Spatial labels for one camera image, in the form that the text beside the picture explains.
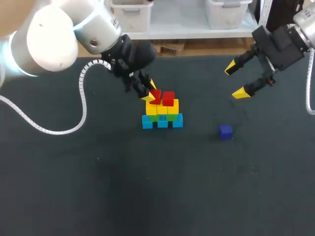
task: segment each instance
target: block stack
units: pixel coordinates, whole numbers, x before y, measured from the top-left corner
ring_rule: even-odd
[[[142,116],[142,128],[183,128],[183,114],[179,113],[179,100],[175,92],[164,92],[159,89],[151,90],[155,97],[152,102],[146,102],[146,115]]]

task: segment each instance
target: red block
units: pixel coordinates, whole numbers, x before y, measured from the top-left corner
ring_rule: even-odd
[[[175,92],[164,92],[163,93],[163,106],[174,107]]]
[[[162,90],[160,90],[160,89],[153,89],[153,90],[150,90],[150,92],[155,97],[155,100],[150,102],[150,104],[152,104],[152,105],[159,105],[159,104],[161,104]]]

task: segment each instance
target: blue block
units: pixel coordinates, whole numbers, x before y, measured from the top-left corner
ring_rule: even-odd
[[[150,122],[150,118],[147,115],[142,116],[142,128],[153,129],[153,122]]]
[[[219,134],[221,140],[232,139],[233,138],[232,126],[228,124],[220,125]]]
[[[164,120],[160,120],[157,122],[158,128],[168,128],[168,122]]]
[[[159,115],[159,121],[167,121],[166,115]]]
[[[183,127],[184,127],[183,114],[179,113],[177,115],[177,120],[173,121],[173,128],[183,128]]]
[[[166,115],[159,115],[159,121],[157,122],[158,128],[168,128],[168,122]]]

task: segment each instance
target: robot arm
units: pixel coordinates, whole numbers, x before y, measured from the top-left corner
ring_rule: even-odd
[[[231,75],[257,56],[263,74],[262,78],[233,93],[236,99],[252,97],[266,85],[272,86],[276,82],[273,78],[275,73],[287,69],[302,59],[305,52],[315,48],[315,3],[296,14],[294,21],[295,25],[282,26],[273,33],[263,26],[252,33],[255,44],[251,50],[236,57],[225,72]]]
[[[10,36],[5,58],[28,76],[61,71],[75,62],[77,41],[111,64],[126,91],[133,87],[139,98],[154,100],[150,93],[154,83],[141,70],[154,60],[156,50],[150,42],[134,45],[122,36],[104,0],[38,0],[22,27]]]

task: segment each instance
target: white cable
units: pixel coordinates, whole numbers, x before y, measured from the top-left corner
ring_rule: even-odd
[[[45,128],[39,126],[38,124],[36,124],[34,121],[32,121],[27,115],[25,115],[24,112],[21,111],[20,108],[18,108],[9,99],[0,95],[0,101],[6,103],[11,108],[13,108],[24,120],[26,120],[31,126],[33,126],[35,129],[39,130],[40,132],[43,132],[46,134],[51,134],[51,135],[65,135],[65,134],[73,133],[82,127],[82,125],[84,124],[86,117],[87,117],[88,109],[87,109],[87,103],[86,103],[85,95],[84,95],[83,80],[84,80],[84,77],[85,77],[88,69],[90,69],[91,66],[93,66],[95,64],[101,64],[105,68],[107,68],[108,70],[111,70],[111,65],[104,60],[93,60],[93,61],[89,62],[86,66],[84,66],[83,70],[81,71],[80,78],[79,78],[79,90],[80,90],[80,96],[81,96],[81,100],[82,100],[82,110],[83,110],[82,111],[82,118],[81,118],[81,121],[79,122],[79,124],[72,129],[69,129],[66,131],[51,131],[51,130],[45,129]]]
[[[315,115],[315,111],[311,109],[311,80],[312,80],[313,61],[314,61],[314,49],[311,48],[309,68],[308,68],[307,80],[306,80],[306,110],[311,115]]]

